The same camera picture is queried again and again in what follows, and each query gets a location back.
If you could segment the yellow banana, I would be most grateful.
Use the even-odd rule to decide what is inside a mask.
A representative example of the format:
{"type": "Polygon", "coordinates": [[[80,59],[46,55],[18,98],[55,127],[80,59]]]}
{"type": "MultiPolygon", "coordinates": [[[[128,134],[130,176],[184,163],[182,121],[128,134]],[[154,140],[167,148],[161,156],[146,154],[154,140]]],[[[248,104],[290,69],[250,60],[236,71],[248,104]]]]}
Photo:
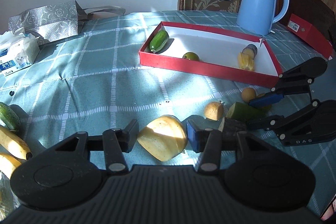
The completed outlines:
{"type": "Polygon", "coordinates": [[[0,170],[1,172],[9,179],[13,172],[20,166],[22,163],[15,159],[13,156],[6,153],[0,154],[0,170]]]}
{"type": "Polygon", "coordinates": [[[28,160],[33,156],[27,143],[3,126],[0,129],[0,142],[11,155],[18,159],[28,160]]]}

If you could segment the red cardboard box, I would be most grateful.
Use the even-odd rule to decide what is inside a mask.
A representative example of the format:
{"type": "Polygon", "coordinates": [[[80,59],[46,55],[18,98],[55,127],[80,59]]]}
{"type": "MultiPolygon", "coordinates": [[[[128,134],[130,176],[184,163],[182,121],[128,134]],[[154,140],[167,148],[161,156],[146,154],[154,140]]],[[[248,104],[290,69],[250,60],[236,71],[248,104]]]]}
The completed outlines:
{"type": "Polygon", "coordinates": [[[331,60],[333,58],[333,47],[331,43],[311,23],[295,14],[291,14],[286,28],[326,59],[331,60]]]}

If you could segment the teal checked bedspread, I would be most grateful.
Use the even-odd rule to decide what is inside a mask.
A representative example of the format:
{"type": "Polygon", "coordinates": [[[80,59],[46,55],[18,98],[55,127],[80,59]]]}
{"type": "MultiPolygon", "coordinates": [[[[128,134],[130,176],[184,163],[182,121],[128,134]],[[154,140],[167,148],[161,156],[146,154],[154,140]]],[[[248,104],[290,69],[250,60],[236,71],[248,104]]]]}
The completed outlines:
{"type": "MultiPolygon", "coordinates": [[[[180,121],[219,101],[227,109],[242,102],[248,86],[258,94],[268,88],[213,77],[193,75],[139,64],[138,52],[146,38],[163,21],[199,24],[246,33],[236,26],[236,14],[213,11],[132,13],[86,22],[79,36],[42,47],[35,63],[8,77],[1,75],[1,102],[21,119],[20,137],[33,155],[41,153],[78,131],[100,135],[137,119],[140,127],[161,115],[180,121]]],[[[266,36],[283,71],[319,54],[276,23],[266,36]]],[[[283,147],[272,131],[255,135],[302,161],[316,177],[309,209],[321,215],[335,196],[335,140],[305,146],[283,147]]]]}

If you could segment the dark wooden headboard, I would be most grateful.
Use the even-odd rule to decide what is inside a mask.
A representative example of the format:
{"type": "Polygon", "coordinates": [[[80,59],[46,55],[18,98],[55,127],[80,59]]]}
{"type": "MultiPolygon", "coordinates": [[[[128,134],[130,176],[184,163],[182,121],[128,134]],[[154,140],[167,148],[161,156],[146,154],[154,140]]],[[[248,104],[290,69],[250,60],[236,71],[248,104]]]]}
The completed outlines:
{"type": "Polygon", "coordinates": [[[335,42],[335,12],[322,0],[289,0],[288,11],[280,23],[287,25],[291,14],[311,23],[325,38],[335,42]]]}

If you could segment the green cucumber at edge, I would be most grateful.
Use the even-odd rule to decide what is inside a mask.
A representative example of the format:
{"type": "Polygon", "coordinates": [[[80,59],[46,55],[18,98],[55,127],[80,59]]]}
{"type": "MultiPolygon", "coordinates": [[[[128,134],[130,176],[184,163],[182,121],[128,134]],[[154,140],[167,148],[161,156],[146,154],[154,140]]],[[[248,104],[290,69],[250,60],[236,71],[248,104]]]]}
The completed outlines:
{"type": "Polygon", "coordinates": [[[0,118],[1,126],[6,127],[10,131],[18,132],[21,121],[17,114],[7,104],[0,102],[0,118]]]}

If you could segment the purple sweet potato slice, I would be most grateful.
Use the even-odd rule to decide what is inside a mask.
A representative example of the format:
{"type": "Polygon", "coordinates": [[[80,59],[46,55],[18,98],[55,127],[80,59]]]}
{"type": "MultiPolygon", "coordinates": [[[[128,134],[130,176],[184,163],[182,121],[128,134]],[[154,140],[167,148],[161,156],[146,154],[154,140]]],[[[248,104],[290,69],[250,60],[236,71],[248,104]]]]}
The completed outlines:
{"type": "Polygon", "coordinates": [[[243,50],[242,53],[250,56],[253,60],[255,59],[257,55],[257,47],[254,44],[248,44],[243,50]]]}

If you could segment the yellow cut fruit piece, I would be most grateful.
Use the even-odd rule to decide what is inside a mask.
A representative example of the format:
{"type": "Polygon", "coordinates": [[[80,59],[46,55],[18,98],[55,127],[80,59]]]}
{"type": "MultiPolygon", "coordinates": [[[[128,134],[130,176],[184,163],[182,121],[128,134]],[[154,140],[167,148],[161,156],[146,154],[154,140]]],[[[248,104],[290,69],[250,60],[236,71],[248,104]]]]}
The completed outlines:
{"type": "Polygon", "coordinates": [[[163,115],[148,123],[137,135],[138,143],[161,162],[179,155],[187,146],[183,124],[173,115],[163,115]]]}

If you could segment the red shallow cardboard tray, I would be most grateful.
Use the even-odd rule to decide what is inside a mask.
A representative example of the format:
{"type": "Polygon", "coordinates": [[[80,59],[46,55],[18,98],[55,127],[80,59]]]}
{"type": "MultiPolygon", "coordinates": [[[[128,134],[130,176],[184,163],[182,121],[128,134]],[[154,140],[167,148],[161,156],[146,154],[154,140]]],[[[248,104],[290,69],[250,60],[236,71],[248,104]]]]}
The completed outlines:
{"type": "Polygon", "coordinates": [[[240,83],[272,88],[282,73],[279,62],[265,39],[258,36],[197,24],[161,22],[144,42],[139,52],[141,65],[216,77],[240,83]],[[160,30],[169,41],[159,53],[151,53],[149,44],[160,30]],[[239,68],[238,54],[254,44],[258,51],[255,70],[239,68]],[[187,52],[196,53],[200,61],[183,59],[187,52]]]}

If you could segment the round brown longan fruit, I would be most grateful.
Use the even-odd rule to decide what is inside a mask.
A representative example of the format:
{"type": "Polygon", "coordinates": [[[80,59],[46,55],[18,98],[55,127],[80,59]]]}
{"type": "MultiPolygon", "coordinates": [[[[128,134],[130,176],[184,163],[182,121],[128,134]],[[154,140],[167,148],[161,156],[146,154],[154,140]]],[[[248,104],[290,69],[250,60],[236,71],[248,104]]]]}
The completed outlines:
{"type": "Polygon", "coordinates": [[[256,96],[256,91],[253,88],[244,88],[241,92],[241,98],[246,103],[249,103],[250,100],[255,99],[256,96]]]}

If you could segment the dark cut sugarcane piece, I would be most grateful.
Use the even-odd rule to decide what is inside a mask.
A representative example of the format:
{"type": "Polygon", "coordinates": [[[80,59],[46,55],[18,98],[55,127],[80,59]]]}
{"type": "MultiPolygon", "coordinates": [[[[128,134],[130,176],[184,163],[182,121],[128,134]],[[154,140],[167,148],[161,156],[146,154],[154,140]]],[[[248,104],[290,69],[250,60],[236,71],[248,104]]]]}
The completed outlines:
{"type": "Polygon", "coordinates": [[[237,133],[247,133],[245,123],[227,117],[222,118],[218,130],[222,134],[222,141],[234,141],[237,133]]]}

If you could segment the green tomato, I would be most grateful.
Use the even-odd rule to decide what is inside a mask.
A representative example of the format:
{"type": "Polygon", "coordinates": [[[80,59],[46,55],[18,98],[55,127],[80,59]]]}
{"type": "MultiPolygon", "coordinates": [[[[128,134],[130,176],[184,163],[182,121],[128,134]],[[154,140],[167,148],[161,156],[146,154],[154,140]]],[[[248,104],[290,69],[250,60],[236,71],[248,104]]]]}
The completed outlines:
{"type": "Polygon", "coordinates": [[[187,52],[182,56],[182,58],[186,60],[200,61],[199,56],[194,52],[187,52]]]}

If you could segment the light blue electric kettle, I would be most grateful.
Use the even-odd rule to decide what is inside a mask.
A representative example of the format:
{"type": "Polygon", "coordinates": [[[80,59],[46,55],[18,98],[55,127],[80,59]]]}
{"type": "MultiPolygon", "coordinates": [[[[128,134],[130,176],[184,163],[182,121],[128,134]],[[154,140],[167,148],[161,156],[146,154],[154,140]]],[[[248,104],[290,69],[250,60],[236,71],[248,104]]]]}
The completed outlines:
{"type": "Polygon", "coordinates": [[[289,0],[283,0],[279,14],[275,14],[277,0],[241,0],[237,25],[254,34],[266,36],[272,25],[284,17],[289,0]]]}

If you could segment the white tissue pack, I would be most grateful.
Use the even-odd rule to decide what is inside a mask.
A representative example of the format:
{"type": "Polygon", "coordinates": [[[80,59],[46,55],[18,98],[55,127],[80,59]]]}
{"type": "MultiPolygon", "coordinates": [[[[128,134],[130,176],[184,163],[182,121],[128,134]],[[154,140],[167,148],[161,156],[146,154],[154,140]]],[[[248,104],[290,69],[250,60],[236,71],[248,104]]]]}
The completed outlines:
{"type": "Polygon", "coordinates": [[[40,52],[37,38],[25,29],[1,34],[1,73],[7,77],[33,65],[40,52]]]}

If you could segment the silver patterned gift bag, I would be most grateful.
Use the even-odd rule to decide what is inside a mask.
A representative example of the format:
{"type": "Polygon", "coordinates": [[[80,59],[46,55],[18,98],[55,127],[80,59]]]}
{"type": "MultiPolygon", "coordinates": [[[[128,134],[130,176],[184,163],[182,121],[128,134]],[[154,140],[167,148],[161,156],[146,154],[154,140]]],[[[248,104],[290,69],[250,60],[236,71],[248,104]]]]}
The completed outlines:
{"type": "Polygon", "coordinates": [[[37,38],[42,46],[61,39],[80,34],[84,23],[98,12],[108,12],[114,15],[124,15],[126,9],[120,6],[100,6],[83,9],[77,1],[47,5],[27,9],[8,21],[8,29],[17,32],[24,29],[25,33],[37,38]]]}

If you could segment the brown halved kiwi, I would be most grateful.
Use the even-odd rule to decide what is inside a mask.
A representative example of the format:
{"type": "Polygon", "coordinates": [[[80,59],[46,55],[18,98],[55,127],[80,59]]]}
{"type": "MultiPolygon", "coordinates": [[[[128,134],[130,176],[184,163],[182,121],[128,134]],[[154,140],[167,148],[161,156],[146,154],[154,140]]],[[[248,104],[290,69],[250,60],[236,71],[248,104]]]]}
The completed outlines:
{"type": "Polygon", "coordinates": [[[224,106],[220,102],[210,102],[204,108],[204,115],[207,119],[218,121],[224,114],[224,106]]]}

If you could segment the dark green cucumber half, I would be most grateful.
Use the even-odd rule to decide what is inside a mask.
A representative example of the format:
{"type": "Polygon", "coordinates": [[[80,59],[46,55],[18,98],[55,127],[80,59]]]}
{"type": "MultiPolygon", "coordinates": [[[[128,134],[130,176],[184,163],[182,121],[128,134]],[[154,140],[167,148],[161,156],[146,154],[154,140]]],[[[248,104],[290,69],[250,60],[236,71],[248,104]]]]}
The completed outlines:
{"type": "Polygon", "coordinates": [[[266,112],[241,102],[235,102],[228,110],[226,118],[241,122],[266,117],[266,112]]]}

